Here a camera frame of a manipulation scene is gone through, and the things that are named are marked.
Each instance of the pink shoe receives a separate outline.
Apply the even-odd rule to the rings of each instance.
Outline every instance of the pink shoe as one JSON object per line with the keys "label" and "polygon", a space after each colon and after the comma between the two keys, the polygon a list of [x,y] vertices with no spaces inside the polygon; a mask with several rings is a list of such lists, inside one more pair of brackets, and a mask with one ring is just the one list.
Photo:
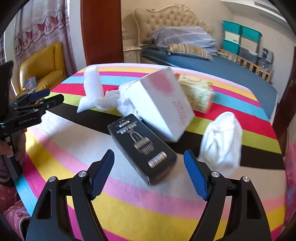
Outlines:
{"label": "pink shoe", "polygon": [[29,220],[31,219],[31,217],[24,207],[22,201],[18,201],[3,214],[10,226],[18,234],[18,236],[20,236],[22,240],[25,240],[24,236],[26,236]]}
{"label": "pink shoe", "polygon": [[4,212],[17,201],[15,187],[7,187],[0,183],[0,212]]}

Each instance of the rainbow striped blanket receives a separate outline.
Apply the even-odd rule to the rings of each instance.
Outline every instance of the rainbow striped blanket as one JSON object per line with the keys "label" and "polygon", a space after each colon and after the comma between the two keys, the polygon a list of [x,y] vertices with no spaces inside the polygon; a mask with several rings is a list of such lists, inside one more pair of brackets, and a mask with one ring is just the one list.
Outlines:
{"label": "rainbow striped blanket", "polygon": [[[101,64],[98,70],[107,91],[162,67],[120,63]],[[179,142],[170,145],[178,159],[169,175],[158,185],[148,187],[134,171],[107,129],[120,116],[116,109],[76,113],[80,98],[85,96],[83,69],[52,90],[51,95],[64,95],[64,103],[48,111],[42,123],[27,132],[27,156],[16,186],[30,214],[50,176],[73,177],[112,149],[114,167],[102,194],[93,201],[109,240],[189,240],[205,202],[196,194],[182,154],[190,148],[198,156],[207,125],[219,114],[231,111],[243,128],[241,164],[231,178],[250,177],[265,208],[273,240],[279,235],[285,216],[285,170],[278,141],[260,103],[249,89],[233,82],[192,70],[172,69],[211,81],[216,93],[209,113],[195,112]],[[74,234],[82,239],[72,199],[67,200]],[[230,203],[227,198],[216,239],[224,234]]]}

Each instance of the stacked storage boxes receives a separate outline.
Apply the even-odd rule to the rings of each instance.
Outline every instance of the stacked storage boxes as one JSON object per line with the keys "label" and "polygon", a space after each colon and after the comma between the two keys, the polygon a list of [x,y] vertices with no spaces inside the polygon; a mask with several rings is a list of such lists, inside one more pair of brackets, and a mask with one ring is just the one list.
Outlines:
{"label": "stacked storage boxes", "polygon": [[256,64],[262,34],[255,29],[229,21],[223,21],[223,28],[225,31],[223,49]]}
{"label": "stacked storage boxes", "polygon": [[239,55],[246,60],[256,64],[258,58],[258,46],[262,34],[252,28],[242,26],[241,46]]}
{"label": "stacked storage boxes", "polygon": [[240,35],[242,33],[242,26],[238,23],[223,21],[223,28],[225,31],[225,39],[223,39],[223,49],[239,54]]}

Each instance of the wall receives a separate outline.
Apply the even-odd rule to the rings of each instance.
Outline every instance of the wall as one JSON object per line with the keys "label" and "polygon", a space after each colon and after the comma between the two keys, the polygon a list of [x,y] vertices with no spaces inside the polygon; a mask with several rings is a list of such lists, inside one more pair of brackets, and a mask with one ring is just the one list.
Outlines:
{"label": "wall", "polygon": [[291,73],[296,45],[295,36],[264,18],[250,19],[234,15],[233,21],[260,31],[263,35],[260,45],[274,53],[272,86],[277,90],[280,102]]}
{"label": "wall", "polygon": [[77,70],[86,67],[80,22],[80,0],[68,0],[70,35]]}
{"label": "wall", "polygon": [[232,21],[233,13],[220,0],[121,0],[121,19],[125,30],[134,35],[134,39],[125,41],[124,45],[136,45],[137,28],[133,19],[133,9],[136,7],[142,9],[159,9],[171,4],[184,4],[189,7],[196,16],[213,25],[215,32],[214,38],[221,43],[223,38],[222,21]]}

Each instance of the wooden railing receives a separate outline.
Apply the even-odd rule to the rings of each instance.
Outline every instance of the wooden railing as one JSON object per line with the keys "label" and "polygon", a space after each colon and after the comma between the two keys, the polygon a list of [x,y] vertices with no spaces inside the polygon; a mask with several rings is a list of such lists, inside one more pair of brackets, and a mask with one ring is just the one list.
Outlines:
{"label": "wooden railing", "polygon": [[270,72],[267,72],[262,67],[242,58],[241,56],[231,53],[225,49],[219,48],[218,55],[220,55],[221,57],[224,57],[232,62],[235,62],[235,63],[243,66],[246,69],[249,69],[250,71],[252,71],[256,75],[258,75],[262,79],[266,80],[268,83],[272,84],[271,83],[272,70]]}

